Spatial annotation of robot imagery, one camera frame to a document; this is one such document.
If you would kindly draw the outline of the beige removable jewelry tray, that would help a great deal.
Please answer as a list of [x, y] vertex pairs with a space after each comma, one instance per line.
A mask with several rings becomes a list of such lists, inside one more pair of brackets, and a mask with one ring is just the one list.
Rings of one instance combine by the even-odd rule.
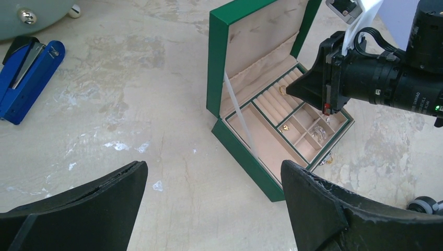
[[[306, 73], [298, 63], [277, 80], [260, 91], [251, 103], [263, 115], [265, 125], [277, 134], [283, 145], [295, 154], [295, 161], [308, 169], [314, 169], [328, 155], [354, 120], [347, 112], [326, 116], [314, 106], [299, 98], [286, 95], [286, 86]], [[287, 124], [290, 130], [281, 133], [280, 126]]]

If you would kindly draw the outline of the gold earring pair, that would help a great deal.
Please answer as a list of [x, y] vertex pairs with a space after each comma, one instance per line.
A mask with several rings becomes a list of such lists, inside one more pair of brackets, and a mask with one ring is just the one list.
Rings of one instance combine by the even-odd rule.
[[287, 124], [284, 124], [284, 125], [280, 126], [280, 128], [279, 128], [279, 131], [281, 133], [284, 133], [285, 131], [288, 131], [288, 130], [290, 130], [290, 126]]

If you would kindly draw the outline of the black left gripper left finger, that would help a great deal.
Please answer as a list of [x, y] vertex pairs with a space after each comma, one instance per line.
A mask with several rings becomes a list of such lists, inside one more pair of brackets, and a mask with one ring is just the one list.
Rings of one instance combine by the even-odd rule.
[[126, 250], [147, 177], [147, 163], [134, 161], [2, 213], [1, 250]]

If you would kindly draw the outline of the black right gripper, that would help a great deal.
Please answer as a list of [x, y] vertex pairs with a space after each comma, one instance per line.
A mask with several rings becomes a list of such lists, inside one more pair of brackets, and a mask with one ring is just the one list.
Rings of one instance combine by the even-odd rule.
[[365, 38], [355, 38], [354, 49], [342, 55], [345, 32], [337, 31], [319, 45], [313, 67], [286, 87], [286, 94], [297, 97], [332, 115], [350, 99], [373, 105], [405, 109], [404, 52], [391, 45], [378, 30], [366, 30], [384, 51], [366, 51]]

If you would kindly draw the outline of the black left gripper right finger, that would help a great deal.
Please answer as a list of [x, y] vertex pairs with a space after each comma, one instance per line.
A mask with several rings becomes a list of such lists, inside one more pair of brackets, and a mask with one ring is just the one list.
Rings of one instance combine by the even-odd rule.
[[281, 178], [299, 250], [442, 250], [442, 202], [421, 196], [392, 207], [289, 160]]

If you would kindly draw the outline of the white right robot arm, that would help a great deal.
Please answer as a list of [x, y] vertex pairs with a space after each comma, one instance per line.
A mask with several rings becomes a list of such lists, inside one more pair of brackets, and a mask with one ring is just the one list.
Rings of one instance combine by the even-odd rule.
[[442, 127], [442, 1], [419, 1], [405, 50], [371, 27], [381, 1], [327, 1], [348, 23], [319, 45], [313, 67], [284, 93], [324, 115], [350, 99], [435, 117]]

